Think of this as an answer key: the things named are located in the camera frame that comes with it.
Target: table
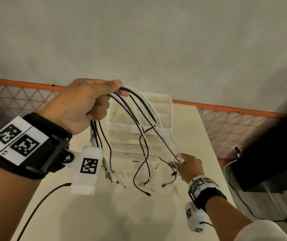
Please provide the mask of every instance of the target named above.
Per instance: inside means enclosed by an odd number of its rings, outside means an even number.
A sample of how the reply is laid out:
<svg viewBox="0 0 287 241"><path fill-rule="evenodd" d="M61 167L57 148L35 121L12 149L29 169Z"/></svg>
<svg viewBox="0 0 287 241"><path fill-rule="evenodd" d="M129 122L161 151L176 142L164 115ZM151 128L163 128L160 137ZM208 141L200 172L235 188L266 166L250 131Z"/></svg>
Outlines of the table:
<svg viewBox="0 0 287 241"><path fill-rule="evenodd" d="M210 140L195 106L174 104L174 141L181 151L202 159L204 172L222 188L228 201L234 201L223 177ZM81 151L90 145L89 129L74 136L70 148ZM173 188L160 193L163 174L160 166L151 181L155 192L151 197L137 190L132 178L139 163L129 160L114 161L114 168L127 188L122 189L105 179L100 171L97 191L91 196L73 195L69 187L51 194L37 210L21 240L218 240L213 227L207 226L202 233L192 232L187 225L185 204L190 201L188 186L180 178L175 182L178 197ZM29 215L39 201L53 188L72 182L75 170L65 167L49 174L33 196L12 240L16 240ZM205 221L210 221L205 214Z"/></svg>

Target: forearm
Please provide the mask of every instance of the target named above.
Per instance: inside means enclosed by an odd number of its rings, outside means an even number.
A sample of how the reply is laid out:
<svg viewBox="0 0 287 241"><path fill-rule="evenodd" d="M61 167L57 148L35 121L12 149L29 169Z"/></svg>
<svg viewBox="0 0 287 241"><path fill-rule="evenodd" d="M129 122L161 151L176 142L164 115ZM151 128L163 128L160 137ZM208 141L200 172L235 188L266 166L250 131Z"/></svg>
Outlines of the forearm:
<svg viewBox="0 0 287 241"><path fill-rule="evenodd" d="M41 180L0 168L0 240L10 240Z"/></svg>
<svg viewBox="0 0 287 241"><path fill-rule="evenodd" d="M244 227L252 221L224 198L210 198L205 206L220 241L233 241Z"/></svg>

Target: hand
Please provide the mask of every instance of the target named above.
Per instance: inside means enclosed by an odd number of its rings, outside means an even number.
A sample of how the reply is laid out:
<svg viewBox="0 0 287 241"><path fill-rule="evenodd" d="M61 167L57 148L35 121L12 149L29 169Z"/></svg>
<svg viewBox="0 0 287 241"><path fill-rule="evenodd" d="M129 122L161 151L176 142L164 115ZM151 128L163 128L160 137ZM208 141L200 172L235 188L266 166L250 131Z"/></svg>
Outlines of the hand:
<svg viewBox="0 0 287 241"><path fill-rule="evenodd" d="M110 98L107 94L129 96L129 92L118 90L121 86L120 80L76 79L38 114L73 135L79 134L89 127L90 120L106 116Z"/></svg>
<svg viewBox="0 0 287 241"><path fill-rule="evenodd" d="M198 175L204 175L204 170L202 166L202 160L197 159L193 155L188 155L181 153L184 162L179 164L178 162L170 162L169 164L176 168L179 174L182 176L182 180L189 183L194 177Z"/></svg>

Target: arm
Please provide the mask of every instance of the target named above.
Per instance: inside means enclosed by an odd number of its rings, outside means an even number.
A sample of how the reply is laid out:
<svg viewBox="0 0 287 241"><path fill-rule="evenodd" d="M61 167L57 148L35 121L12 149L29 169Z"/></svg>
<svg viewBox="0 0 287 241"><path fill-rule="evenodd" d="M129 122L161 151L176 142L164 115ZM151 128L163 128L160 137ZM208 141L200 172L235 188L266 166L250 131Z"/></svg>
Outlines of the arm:
<svg viewBox="0 0 287 241"><path fill-rule="evenodd" d="M183 164L172 163L177 165L182 180L189 183L192 178L204 175L200 159L183 153L182 158L185 160ZM205 208L220 241L233 241L239 231L252 223L249 218L222 197L215 196L210 198Z"/></svg>
<svg viewBox="0 0 287 241"><path fill-rule="evenodd" d="M39 114L73 135L83 132L90 120L101 120L109 107L109 93L120 80L76 79ZM125 91L119 92L128 96ZM10 240L41 180L32 180L0 168L0 240Z"/></svg>

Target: plastic drawer organizer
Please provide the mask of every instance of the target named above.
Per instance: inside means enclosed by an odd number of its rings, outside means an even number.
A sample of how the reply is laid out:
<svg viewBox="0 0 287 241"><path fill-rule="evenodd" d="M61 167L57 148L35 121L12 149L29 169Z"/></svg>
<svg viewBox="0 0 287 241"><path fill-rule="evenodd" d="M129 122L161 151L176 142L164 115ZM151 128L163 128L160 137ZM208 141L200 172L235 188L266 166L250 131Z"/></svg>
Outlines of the plastic drawer organizer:
<svg viewBox="0 0 287 241"><path fill-rule="evenodd" d="M162 131L164 131L167 137L171 139L171 133L174 128L174 112L171 97L169 95L144 92L141 92L141 94L150 101L162 121L162 125L157 123L156 130L161 136L163 136ZM124 100L138 116L143 129L146 130L150 128L151 125L131 98L124 97ZM137 98L135 98L135 100L144 114L150 118L141 102ZM112 157L133 161L144 161L145 158L139 143L140 132L129 114L115 100L110 100L110 108L106 118L106 127L108 129L108 138L112 149ZM149 149L149 161L159 160L156 153L160 157L171 157L164 142L153 129L146 132L146 138L150 147L153 149ZM174 146L171 145L165 137L163 137L163 139L172 150L176 151ZM147 150L143 138L141 138L141 143L146 152Z"/></svg>

